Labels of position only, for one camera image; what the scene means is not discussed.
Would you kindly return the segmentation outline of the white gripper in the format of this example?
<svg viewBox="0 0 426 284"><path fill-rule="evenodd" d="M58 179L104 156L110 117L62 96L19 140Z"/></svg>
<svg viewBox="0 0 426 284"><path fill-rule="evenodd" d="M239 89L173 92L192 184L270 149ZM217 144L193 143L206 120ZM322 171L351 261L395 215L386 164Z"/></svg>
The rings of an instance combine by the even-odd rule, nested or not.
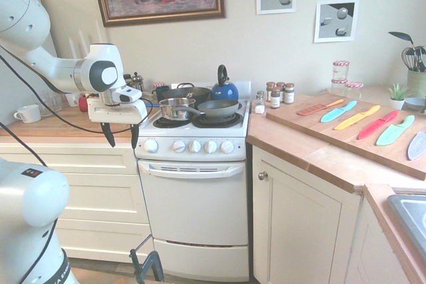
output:
<svg viewBox="0 0 426 284"><path fill-rule="evenodd" d="M111 107L105 105L100 98L87 98L89 118L92 122L101 122L102 132L111 147L115 147L115 139L109 123L139 123L147 117L145 104L141 100L122 103ZM131 124L131 146L136 148L139 135L139 125Z"/></svg>

